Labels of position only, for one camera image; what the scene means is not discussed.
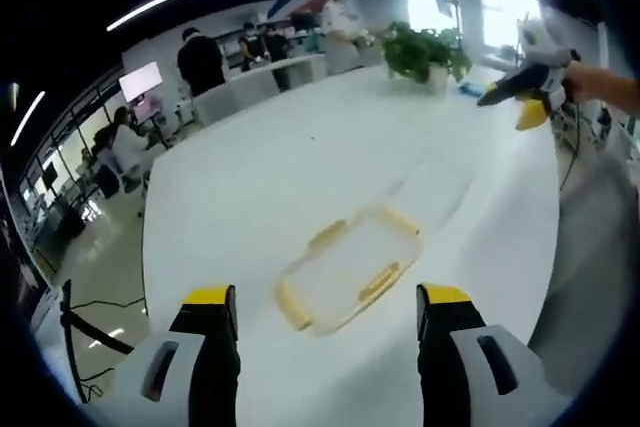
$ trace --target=white flower pot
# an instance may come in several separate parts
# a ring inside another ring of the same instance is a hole
[[[438,64],[431,64],[429,70],[429,80],[427,81],[427,91],[433,95],[443,95],[447,90],[447,80],[449,70]]]

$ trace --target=plastic container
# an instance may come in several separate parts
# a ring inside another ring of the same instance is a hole
[[[420,256],[420,228],[389,207],[318,233],[279,279],[276,301],[296,330],[328,335],[375,302]]]

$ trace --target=potted plant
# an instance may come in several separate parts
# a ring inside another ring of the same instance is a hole
[[[406,22],[392,22],[382,34],[382,48],[391,74],[427,84],[434,94],[444,92],[449,74],[460,81],[471,68],[456,29],[416,32]]]

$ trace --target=blue object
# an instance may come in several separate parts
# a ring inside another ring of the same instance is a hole
[[[458,87],[461,94],[470,95],[471,97],[480,98],[484,95],[487,88],[484,85],[474,84],[472,82],[463,82]]]

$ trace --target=person in black shirt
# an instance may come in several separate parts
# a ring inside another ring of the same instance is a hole
[[[242,71],[251,69],[251,65],[262,60],[265,56],[264,43],[256,33],[255,26],[251,22],[244,24],[244,35],[238,39],[242,52]]]
[[[277,34],[273,25],[267,25],[263,34],[264,46],[269,53],[271,62],[278,62],[288,57],[289,41],[284,35]],[[285,69],[273,69],[273,78],[278,84],[280,92],[291,89],[289,75]]]
[[[191,87],[191,95],[197,97],[224,84],[223,58],[218,43],[194,27],[182,33],[182,40],[184,45],[178,52],[178,69]]]

